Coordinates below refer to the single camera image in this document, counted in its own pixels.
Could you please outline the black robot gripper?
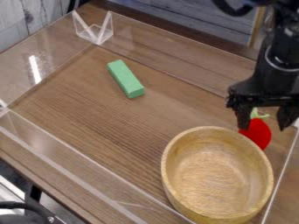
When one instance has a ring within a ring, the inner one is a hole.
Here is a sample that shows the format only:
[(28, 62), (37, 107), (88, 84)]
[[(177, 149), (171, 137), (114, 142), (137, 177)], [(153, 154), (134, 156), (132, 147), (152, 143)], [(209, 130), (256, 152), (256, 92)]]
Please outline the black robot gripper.
[(276, 120), (280, 130), (299, 118), (299, 79), (291, 85), (285, 80), (264, 83), (251, 76), (228, 87), (227, 107), (236, 109), (237, 127), (248, 128), (255, 107), (277, 107)]

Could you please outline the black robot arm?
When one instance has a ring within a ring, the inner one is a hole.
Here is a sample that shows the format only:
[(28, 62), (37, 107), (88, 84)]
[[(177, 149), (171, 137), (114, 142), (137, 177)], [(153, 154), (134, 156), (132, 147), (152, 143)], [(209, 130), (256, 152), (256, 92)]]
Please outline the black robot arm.
[(227, 107), (243, 130), (255, 108), (276, 107), (283, 130), (299, 119), (299, 0), (244, 0), (236, 9), (225, 0), (211, 1), (232, 17), (243, 17), (261, 6), (275, 10), (273, 30), (263, 40), (253, 74), (228, 87)]

